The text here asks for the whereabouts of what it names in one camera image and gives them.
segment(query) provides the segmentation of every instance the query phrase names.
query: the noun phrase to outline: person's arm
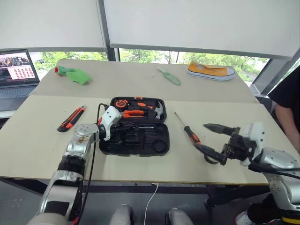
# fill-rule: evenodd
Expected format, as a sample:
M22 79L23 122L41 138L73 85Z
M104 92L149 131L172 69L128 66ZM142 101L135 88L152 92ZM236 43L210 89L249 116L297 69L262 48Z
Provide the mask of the person's arm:
M275 113L285 135L300 154L300 134L296 128L292 110L276 104Z

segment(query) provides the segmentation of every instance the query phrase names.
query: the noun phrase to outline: laptop screen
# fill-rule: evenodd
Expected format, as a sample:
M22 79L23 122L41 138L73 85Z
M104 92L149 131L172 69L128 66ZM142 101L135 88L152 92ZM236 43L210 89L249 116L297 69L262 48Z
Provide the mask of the laptop screen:
M0 52L0 87L37 83L39 78L26 49Z

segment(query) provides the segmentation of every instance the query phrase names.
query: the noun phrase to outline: laptop keyboard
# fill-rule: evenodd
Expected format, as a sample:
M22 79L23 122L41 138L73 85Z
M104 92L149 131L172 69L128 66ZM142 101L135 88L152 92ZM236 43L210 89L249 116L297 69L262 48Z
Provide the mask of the laptop keyboard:
M0 89L0 98L21 98L27 97L35 87Z

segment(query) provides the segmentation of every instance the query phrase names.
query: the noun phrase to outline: white table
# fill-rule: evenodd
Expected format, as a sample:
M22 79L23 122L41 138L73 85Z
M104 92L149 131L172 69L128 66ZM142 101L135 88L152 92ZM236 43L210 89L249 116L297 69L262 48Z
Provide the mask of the white table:
M188 74L188 65L120 63L95 60L60 60L60 66L85 71L92 80L79 85L54 70L41 80L32 95L113 98L142 96L164 101L258 103L248 86L236 75L229 81L214 81ZM177 86L165 79L156 67L181 80Z
M80 105L87 105L80 123L94 123L100 102L107 98L30 96L0 130L0 176L47 179L57 169L73 131L59 133L59 124ZM226 135L215 134L202 125L219 123L245 127L254 121L265 125L264 146L296 150L261 104L165 101L170 150L161 157L119 157L104 155L97 146L93 180L158 181L181 183L266 184L260 173L228 160L225 166L210 165L190 143L173 114L180 115L199 135L202 143L221 151Z

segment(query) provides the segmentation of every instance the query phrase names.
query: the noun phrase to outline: black shirt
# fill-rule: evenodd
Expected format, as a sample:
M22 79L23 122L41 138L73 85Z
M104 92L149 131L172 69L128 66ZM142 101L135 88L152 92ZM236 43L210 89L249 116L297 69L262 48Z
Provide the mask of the black shirt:
M268 96L277 104L290 108L300 132L300 66L291 72Z

